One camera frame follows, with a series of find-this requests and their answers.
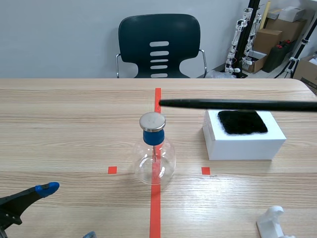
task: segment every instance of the blue cap band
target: blue cap band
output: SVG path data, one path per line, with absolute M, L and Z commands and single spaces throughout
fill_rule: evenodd
M 164 141 L 164 130 L 158 132 L 143 131 L 143 140 L 148 145 L 159 145 Z

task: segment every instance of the black stick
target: black stick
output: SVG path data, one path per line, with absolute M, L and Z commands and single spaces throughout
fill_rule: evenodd
M 317 112 L 317 102 L 174 99 L 161 100 L 163 107 L 224 110 L 258 110 L 283 112 Z

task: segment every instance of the red tape line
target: red tape line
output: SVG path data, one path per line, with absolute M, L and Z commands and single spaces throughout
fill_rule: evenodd
M 161 88 L 155 89 L 155 108 L 157 113 L 161 112 L 159 101 L 161 99 Z M 157 181 L 160 172 L 160 150 L 156 150 L 157 159 L 152 164 L 152 183 L 159 183 L 151 186 L 151 210 L 150 210 L 150 238 L 160 238 L 160 181 Z

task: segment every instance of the black chair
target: black chair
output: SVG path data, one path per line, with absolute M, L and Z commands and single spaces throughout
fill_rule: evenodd
M 199 49 L 200 26 L 196 18 L 186 14 L 153 14 L 131 16 L 119 26 L 120 54 L 123 62 L 138 66 L 136 78 L 169 77 L 188 78 L 179 70 L 184 60 L 203 53 L 205 74 L 207 64 L 205 52 Z

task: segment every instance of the wooden table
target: wooden table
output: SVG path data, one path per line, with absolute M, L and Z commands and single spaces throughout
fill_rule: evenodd
M 164 99 L 316 100 L 292 79 L 2 79 L 0 196 L 60 183 L 9 238 L 149 237 L 151 187 L 134 178 L 130 151 L 156 87 Z M 161 237 L 258 238 L 256 219 L 272 205 L 285 210 L 286 234 L 316 237 L 317 114 L 273 113 L 287 141 L 270 162 L 209 161 L 204 111 L 162 113 L 177 165 L 161 189 Z

